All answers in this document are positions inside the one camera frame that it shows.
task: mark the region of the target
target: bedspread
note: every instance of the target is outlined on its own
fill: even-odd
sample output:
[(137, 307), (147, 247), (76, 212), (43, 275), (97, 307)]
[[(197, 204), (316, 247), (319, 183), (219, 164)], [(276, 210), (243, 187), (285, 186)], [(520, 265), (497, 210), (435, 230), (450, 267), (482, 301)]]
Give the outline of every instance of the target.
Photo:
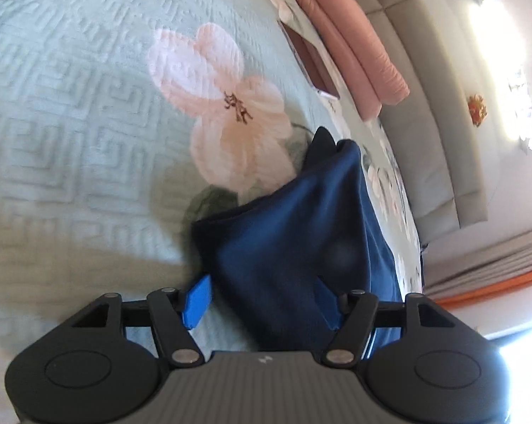
[[(309, 85), (279, 19), (318, 46), (341, 100)], [(188, 282), (189, 225), (291, 180), (319, 126), (360, 146), (400, 289), (420, 291), (388, 140), (295, 0), (0, 0), (0, 423), (16, 422), (14, 355), (102, 293)], [(252, 347), (220, 301), (194, 337)]]

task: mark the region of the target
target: beige curtain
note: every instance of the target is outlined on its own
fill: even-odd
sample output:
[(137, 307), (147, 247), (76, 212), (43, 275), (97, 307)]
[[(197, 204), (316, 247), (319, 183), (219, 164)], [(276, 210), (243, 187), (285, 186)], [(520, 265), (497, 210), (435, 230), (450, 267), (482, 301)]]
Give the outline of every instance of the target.
[(496, 284), (532, 271), (532, 231), (425, 269), (425, 293), (434, 299)]

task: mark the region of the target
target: bright light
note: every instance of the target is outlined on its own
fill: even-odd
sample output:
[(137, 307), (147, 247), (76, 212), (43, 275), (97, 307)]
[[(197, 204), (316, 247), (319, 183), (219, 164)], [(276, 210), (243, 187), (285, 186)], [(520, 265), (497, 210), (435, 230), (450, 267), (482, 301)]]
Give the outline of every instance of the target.
[(532, 332), (501, 353), (511, 372), (511, 424), (532, 424)]
[(532, 150), (532, 103), (523, 72), (525, 42), (498, 0), (473, 4), (470, 20), (496, 84), (506, 133)]

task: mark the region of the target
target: triangular cutout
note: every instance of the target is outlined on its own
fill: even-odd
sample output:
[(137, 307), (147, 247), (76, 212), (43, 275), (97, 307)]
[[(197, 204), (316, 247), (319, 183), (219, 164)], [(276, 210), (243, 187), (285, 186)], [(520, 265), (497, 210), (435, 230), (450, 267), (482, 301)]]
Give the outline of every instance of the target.
[(108, 314), (109, 305), (99, 305), (72, 326), (74, 328), (104, 328), (107, 325)]
[(455, 324), (426, 304), (419, 305), (421, 327), (454, 328)]

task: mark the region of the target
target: salmon pink cushion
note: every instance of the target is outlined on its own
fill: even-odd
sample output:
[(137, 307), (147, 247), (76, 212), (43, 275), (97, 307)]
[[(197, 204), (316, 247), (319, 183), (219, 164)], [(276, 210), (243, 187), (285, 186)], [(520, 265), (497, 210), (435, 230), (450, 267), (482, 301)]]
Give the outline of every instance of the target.
[(409, 95), (409, 88), (372, 24), (355, 0), (317, 0), (364, 67), (376, 94), (387, 105)]
[(382, 104), (370, 84), (366, 72), (358, 62), (358, 59), (339, 33), (333, 22), (329, 20), (325, 12), (315, 0), (296, 0), (313, 23), (323, 43), (353, 96), (356, 109), (363, 121), (374, 119), (380, 113)]

